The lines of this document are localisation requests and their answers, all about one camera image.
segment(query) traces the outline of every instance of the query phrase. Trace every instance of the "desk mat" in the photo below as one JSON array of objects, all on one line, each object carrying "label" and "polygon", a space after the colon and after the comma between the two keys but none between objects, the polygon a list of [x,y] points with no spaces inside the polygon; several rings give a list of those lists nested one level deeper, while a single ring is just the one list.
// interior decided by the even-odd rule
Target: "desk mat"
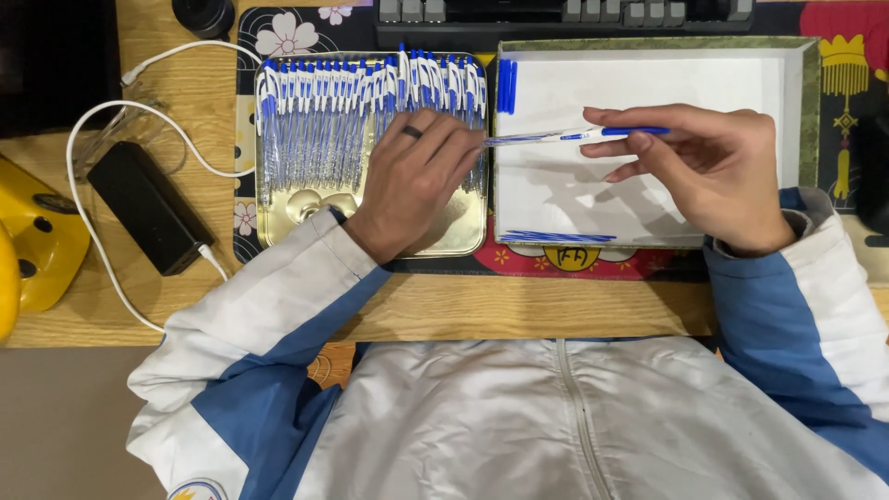
[{"label": "desk mat", "polygon": [[[751,35],[821,36],[824,78],[818,185],[844,215],[856,254],[871,281],[889,285],[887,238],[875,237],[854,217],[859,167],[850,158],[858,119],[889,105],[889,2],[756,4]],[[238,22],[237,43],[260,57],[285,53],[375,50],[372,7],[256,7]],[[237,56],[235,169],[254,166],[253,76],[256,64]],[[256,232],[254,178],[236,180],[234,250],[248,262],[262,250]],[[493,209],[488,233],[474,254],[439,259],[405,259],[397,272],[503,275],[540,278],[707,281],[701,251],[602,249],[569,246],[504,246],[493,242]]]}]

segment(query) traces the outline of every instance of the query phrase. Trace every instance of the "finger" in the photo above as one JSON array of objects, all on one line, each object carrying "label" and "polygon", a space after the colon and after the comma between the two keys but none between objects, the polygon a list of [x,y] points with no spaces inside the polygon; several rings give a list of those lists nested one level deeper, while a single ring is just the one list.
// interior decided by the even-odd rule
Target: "finger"
[{"label": "finger", "polygon": [[463,156],[481,146],[484,140],[484,130],[455,130],[428,162],[429,171],[438,176],[442,182],[447,181],[459,166]]},{"label": "finger", "polygon": [[633,132],[627,138],[627,144],[629,150],[639,157],[638,163],[657,177],[673,198],[681,198],[700,183],[702,177],[686,165],[666,142],[654,135]]},{"label": "finger", "polygon": [[584,144],[581,146],[581,154],[587,158],[623,157],[632,155],[626,139],[617,141],[598,142],[596,144]]},{"label": "finger", "polygon": [[639,160],[636,160],[615,168],[613,172],[604,177],[603,181],[614,184],[615,182],[626,181],[630,177],[642,175],[643,173],[648,173],[648,169],[646,169]]},{"label": "finger", "polygon": [[583,119],[593,125],[601,125],[605,117],[612,113],[620,113],[620,111],[617,109],[599,109],[587,106],[583,109]]},{"label": "finger", "polygon": [[447,203],[448,199],[451,199],[451,195],[453,192],[460,187],[463,183],[463,179],[466,179],[466,176],[469,175],[469,171],[475,168],[478,164],[478,155],[482,154],[482,148],[471,149],[463,155],[460,162],[457,164],[457,168],[453,170],[451,173],[451,177],[444,184],[444,192],[442,196],[447,196],[445,199],[445,203]]},{"label": "finger", "polygon": [[398,113],[394,118],[392,118],[392,122],[389,123],[386,128],[386,132],[383,133],[383,136],[380,137],[380,140],[377,141],[376,148],[383,149],[387,147],[392,141],[395,140],[396,137],[401,135],[401,131],[404,129],[404,126],[407,125],[411,121],[411,116],[413,113]]},{"label": "finger", "polygon": [[711,109],[695,108],[688,104],[669,104],[649,108],[630,108],[610,113],[603,118],[605,126],[662,126],[693,133],[700,137],[717,138],[737,134],[739,126],[750,117],[720,113]]},{"label": "finger", "polygon": [[469,125],[455,117],[440,113],[436,117],[435,122],[408,149],[406,154],[416,165],[425,165],[441,149],[448,137],[460,129],[468,130]]},{"label": "finger", "polygon": [[[429,108],[423,108],[411,116],[411,121],[407,124],[412,126],[413,128],[419,130],[423,134],[426,133],[426,130],[436,121],[438,118],[438,113]],[[405,151],[414,144],[417,143],[420,139],[413,137],[412,135],[408,135],[407,133],[403,133],[404,127],[398,129],[398,136],[392,140],[392,145],[390,148],[393,152]]]}]

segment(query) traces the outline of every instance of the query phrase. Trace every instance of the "black power bank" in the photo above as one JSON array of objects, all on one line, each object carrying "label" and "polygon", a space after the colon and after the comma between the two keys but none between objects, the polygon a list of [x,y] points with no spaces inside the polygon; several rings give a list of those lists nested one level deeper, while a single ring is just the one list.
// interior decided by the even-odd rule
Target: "black power bank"
[{"label": "black power bank", "polygon": [[112,146],[86,180],[161,276],[183,272],[201,245],[212,245],[210,231],[139,144]]}]

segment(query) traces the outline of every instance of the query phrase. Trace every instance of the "hand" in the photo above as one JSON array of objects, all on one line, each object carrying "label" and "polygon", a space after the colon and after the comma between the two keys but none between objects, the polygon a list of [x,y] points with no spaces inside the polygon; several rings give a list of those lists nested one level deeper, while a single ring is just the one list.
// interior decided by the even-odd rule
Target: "hand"
[{"label": "hand", "polygon": [[661,136],[633,132],[627,139],[581,146],[581,154],[590,158],[639,157],[606,181],[654,175],[687,221],[739,256],[771,254],[797,240],[781,214],[771,117],[750,109],[719,113],[684,104],[585,108],[583,117],[595,125],[672,129]]},{"label": "hand", "polygon": [[[402,133],[406,125],[422,137]],[[391,261],[426,234],[484,140],[484,131],[431,109],[399,114],[371,152],[364,199],[343,229],[377,263]]]}]

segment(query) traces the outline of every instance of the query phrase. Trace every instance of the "left hand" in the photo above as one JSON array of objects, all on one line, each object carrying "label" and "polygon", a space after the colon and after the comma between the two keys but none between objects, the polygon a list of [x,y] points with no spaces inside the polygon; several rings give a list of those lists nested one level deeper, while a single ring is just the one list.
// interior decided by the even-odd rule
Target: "left hand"
[{"label": "left hand", "polygon": [[[406,125],[422,136],[404,133]],[[426,234],[484,140],[485,131],[431,109],[399,114],[371,153],[364,199],[343,229],[377,263],[391,261]]]}]

